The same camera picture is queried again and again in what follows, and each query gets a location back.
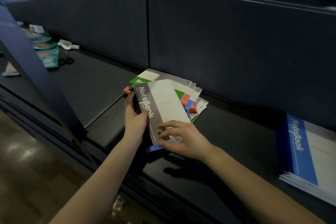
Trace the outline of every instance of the red object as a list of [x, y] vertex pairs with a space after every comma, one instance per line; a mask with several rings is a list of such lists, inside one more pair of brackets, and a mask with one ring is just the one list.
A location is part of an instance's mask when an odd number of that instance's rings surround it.
[[124, 88], [123, 93], [125, 93], [127, 95], [131, 94], [131, 91], [129, 90], [129, 86], [127, 86], [126, 88]]
[[189, 109], [190, 113], [197, 114], [196, 103], [194, 102]]
[[183, 97], [181, 99], [181, 104], [183, 105], [183, 107], [186, 107], [189, 98], [190, 98], [190, 95], [188, 95], [188, 94], [183, 95]]

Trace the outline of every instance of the white plastic object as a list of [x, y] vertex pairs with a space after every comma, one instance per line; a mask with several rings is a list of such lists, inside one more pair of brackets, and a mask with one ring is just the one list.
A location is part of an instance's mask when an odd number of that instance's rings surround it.
[[72, 44], [72, 42], [63, 39], [61, 39], [57, 45], [63, 47], [65, 50], [79, 49], [79, 45]]
[[44, 28], [40, 25], [29, 24], [29, 28], [30, 28], [31, 31], [33, 31], [35, 33], [39, 33], [39, 34], [44, 33]]

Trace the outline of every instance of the scissors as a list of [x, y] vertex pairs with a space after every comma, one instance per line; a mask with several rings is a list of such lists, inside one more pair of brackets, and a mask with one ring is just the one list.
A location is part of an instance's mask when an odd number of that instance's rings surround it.
[[65, 50], [65, 55], [66, 55], [65, 58], [61, 58], [61, 59], [58, 60], [58, 65], [59, 66], [64, 66], [65, 64], [71, 65], [74, 62], [74, 59], [68, 56], [66, 50]]

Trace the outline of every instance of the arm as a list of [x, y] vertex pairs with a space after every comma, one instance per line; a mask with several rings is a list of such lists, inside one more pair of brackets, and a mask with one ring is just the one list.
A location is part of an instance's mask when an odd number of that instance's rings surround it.
[[137, 115], [130, 94], [125, 101], [125, 134], [105, 161], [56, 214], [50, 224], [97, 224], [111, 209], [113, 199], [142, 141], [147, 112]]
[[180, 144], [160, 142], [167, 150], [198, 159], [210, 167], [243, 202], [260, 223], [324, 223], [316, 215], [292, 200], [222, 149], [212, 145], [193, 124], [169, 121], [160, 137], [181, 136]]

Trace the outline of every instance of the green stripe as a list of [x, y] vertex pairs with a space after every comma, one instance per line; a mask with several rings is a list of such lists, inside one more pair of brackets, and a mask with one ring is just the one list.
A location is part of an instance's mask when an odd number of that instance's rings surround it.
[[133, 85], [133, 84], [140, 84], [140, 83], [146, 83], [146, 82], [151, 82], [151, 81], [137, 76], [132, 81], [130, 81], [129, 84]]
[[181, 101], [181, 99], [183, 98], [184, 96], [184, 92], [180, 91], [180, 90], [175, 90], [179, 100]]
[[196, 115], [194, 118], [192, 118], [192, 119], [190, 120], [190, 122], [191, 122], [191, 123], [194, 123], [194, 121], [197, 119], [198, 116], [199, 116], [199, 114]]

